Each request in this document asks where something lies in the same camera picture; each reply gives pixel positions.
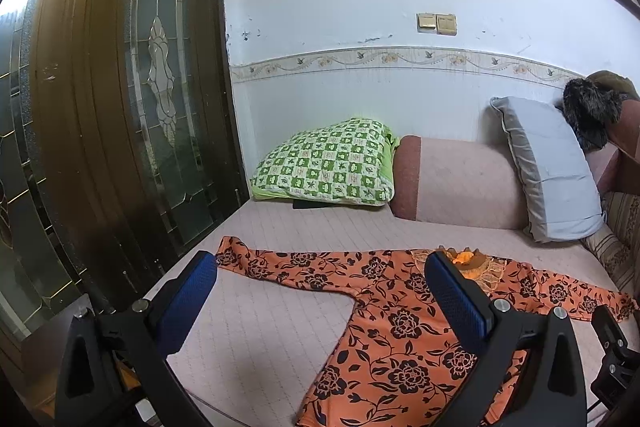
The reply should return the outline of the orange black floral garment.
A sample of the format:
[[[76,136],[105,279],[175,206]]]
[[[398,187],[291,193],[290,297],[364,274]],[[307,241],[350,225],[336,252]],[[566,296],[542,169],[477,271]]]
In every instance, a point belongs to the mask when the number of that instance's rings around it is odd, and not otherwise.
[[[225,270],[304,291],[354,298],[345,332],[306,392],[299,426],[428,426],[468,377],[476,358],[465,351],[440,311],[423,274],[427,251],[276,253],[226,236],[217,251]],[[518,311],[546,314],[564,308],[587,322],[605,305],[623,322],[637,311],[629,295],[529,263],[447,253],[491,298]]]

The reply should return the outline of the pink quilted mattress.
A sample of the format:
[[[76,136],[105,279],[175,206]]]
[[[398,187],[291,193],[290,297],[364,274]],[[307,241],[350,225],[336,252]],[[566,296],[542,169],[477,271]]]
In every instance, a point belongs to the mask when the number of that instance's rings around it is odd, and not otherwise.
[[[217,254],[226,236],[276,253],[475,249],[617,291],[599,261],[577,243],[539,245],[518,231],[401,220],[385,208],[296,210],[283,202],[248,202],[202,248]],[[219,267],[193,329],[169,363],[195,402],[212,410],[215,425],[298,426],[304,396],[354,306],[354,298],[340,293],[304,291]],[[590,320],[572,322],[585,377],[593,379],[602,347]],[[634,312],[622,327],[636,345]]]

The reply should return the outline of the striped beige cushion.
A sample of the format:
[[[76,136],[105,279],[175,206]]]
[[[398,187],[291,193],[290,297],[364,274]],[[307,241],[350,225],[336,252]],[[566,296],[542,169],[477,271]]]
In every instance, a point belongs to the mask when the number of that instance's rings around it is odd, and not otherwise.
[[[582,240],[615,286],[639,299],[639,196],[608,192],[602,199],[604,225]]]

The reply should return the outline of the light blue pillow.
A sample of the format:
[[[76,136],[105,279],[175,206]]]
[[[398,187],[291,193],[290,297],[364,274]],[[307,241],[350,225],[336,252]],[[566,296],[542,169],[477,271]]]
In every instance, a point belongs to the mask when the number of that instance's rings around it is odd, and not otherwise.
[[[574,131],[556,107],[492,98],[523,187],[529,234],[538,243],[574,242],[604,225],[600,193]]]

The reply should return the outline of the wooden glass wardrobe door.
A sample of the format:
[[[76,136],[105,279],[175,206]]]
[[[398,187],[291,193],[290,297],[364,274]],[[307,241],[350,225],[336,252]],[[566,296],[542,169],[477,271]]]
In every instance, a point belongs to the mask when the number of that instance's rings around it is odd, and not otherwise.
[[[120,307],[246,199],[222,0],[1,0],[1,294]]]

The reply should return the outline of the pink bolster cushion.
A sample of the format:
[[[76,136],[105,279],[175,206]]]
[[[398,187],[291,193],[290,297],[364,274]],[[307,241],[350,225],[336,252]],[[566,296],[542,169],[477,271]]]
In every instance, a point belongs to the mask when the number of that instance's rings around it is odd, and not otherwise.
[[[521,230],[525,196],[504,144],[406,135],[393,163],[395,217],[436,225]]]

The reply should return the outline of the dark furry cloth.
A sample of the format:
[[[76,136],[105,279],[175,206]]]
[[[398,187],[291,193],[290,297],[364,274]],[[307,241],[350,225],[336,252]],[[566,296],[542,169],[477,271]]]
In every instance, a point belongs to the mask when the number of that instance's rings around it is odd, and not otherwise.
[[[586,78],[570,80],[556,108],[574,131],[580,148],[588,153],[602,150],[608,143],[606,127],[620,121],[627,100],[639,100],[631,80],[609,70],[599,70]]]

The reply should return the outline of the green checkered pillow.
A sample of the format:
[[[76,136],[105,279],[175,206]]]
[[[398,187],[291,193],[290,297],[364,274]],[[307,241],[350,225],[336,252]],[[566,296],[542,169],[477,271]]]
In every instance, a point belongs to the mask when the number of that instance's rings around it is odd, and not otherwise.
[[[259,163],[250,191],[262,200],[381,207],[395,195],[399,143],[382,121],[363,117],[298,132]]]

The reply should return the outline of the gold wall switch right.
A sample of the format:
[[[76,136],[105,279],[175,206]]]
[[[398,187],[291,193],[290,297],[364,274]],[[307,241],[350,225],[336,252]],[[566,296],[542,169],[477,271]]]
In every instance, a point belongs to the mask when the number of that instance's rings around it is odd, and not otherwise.
[[[454,14],[437,14],[436,31],[439,35],[444,36],[457,35],[457,17],[455,17]]]

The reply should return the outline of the gold wall switch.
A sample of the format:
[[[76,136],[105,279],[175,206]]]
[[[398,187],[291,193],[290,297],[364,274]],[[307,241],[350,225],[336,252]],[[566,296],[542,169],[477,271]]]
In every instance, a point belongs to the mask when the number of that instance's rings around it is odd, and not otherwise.
[[[457,35],[457,17],[455,17],[454,14],[437,14],[436,31],[439,35],[444,36]]]
[[[418,31],[435,31],[437,29],[437,16],[433,13],[416,14],[416,27]]]

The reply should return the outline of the gold wall switch left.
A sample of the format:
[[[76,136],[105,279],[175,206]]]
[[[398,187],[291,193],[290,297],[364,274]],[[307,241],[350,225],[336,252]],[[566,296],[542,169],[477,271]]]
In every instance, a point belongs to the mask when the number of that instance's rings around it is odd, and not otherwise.
[[[437,29],[437,16],[433,13],[416,14],[416,27],[418,31],[435,31]]]

